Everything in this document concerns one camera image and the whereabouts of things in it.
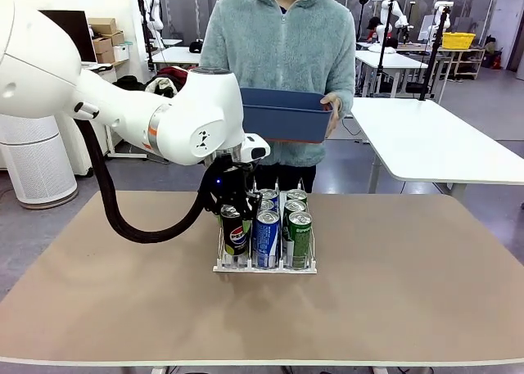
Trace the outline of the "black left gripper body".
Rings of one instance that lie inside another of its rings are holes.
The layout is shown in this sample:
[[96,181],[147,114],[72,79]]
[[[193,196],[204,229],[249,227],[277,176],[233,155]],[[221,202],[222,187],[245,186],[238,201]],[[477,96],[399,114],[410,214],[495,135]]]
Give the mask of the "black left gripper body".
[[252,192],[248,187],[248,178],[254,170],[253,162],[236,162],[229,154],[217,156],[207,167],[198,190],[203,208],[205,198],[213,196],[216,200],[221,200],[223,206],[230,205],[241,214],[246,193]]

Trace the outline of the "person left hand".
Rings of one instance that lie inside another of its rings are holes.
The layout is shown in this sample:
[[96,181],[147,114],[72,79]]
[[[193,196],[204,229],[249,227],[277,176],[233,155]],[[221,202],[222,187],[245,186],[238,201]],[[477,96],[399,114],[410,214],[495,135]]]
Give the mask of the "person left hand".
[[320,103],[325,109],[329,108],[332,112],[325,134],[325,138],[328,139],[339,123],[341,99],[334,92],[330,92],[320,100]]

